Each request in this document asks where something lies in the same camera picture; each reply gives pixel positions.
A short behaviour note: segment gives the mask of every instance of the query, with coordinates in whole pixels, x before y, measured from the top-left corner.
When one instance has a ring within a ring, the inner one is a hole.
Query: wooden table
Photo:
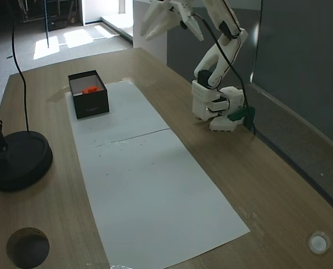
[[[25,227],[38,228],[49,239],[50,252],[40,269],[109,268],[64,98],[67,75],[93,69],[104,83],[127,80],[140,89],[251,230],[172,268],[333,269],[333,208],[244,127],[231,133],[209,131],[191,112],[191,85],[141,49],[25,72],[30,127],[47,137],[54,160],[47,175],[29,189],[0,192],[0,268],[15,268],[6,243]],[[20,77],[11,76],[0,109],[6,135],[25,127],[22,89]],[[308,249],[309,236],[317,230],[331,238],[323,256]]]

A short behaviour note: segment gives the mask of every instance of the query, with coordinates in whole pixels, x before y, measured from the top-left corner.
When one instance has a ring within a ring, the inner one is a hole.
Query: orange object
[[[83,94],[90,94],[91,92],[101,91],[98,86],[90,86],[82,91]]]

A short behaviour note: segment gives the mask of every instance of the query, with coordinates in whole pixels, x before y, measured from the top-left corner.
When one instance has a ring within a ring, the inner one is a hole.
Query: open box
[[[107,89],[97,71],[68,76],[77,119],[109,112]]]

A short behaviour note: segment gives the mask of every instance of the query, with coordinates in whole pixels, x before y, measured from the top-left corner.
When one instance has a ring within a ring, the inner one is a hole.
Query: white robotic arm
[[[143,21],[140,34],[150,40],[169,29],[181,25],[200,40],[203,40],[200,27],[195,19],[191,6],[192,0],[151,0]],[[214,26],[222,32],[218,43],[225,56],[232,64],[242,44],[248,37],[226,0],[203,0]],[[213,72],[209,69],[216,64]],[[197,80],[193,81],[193,113],[202,120],[214,118],[210,129],[215,131],[233,131],[242,124],[243,118],[230,120],[228,116],[243,107],[242,90],[235,87],[222,88],[222,78],[230,66],[215,44],[212,46],[194,71]]]

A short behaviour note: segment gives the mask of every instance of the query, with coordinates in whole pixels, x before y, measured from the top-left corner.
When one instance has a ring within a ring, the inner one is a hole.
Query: white paper
[[[162,269],[249,232],[142,93],[128,82],[107,89],[109,114],[77,120],[70,94],[67,103],[110,264]]]

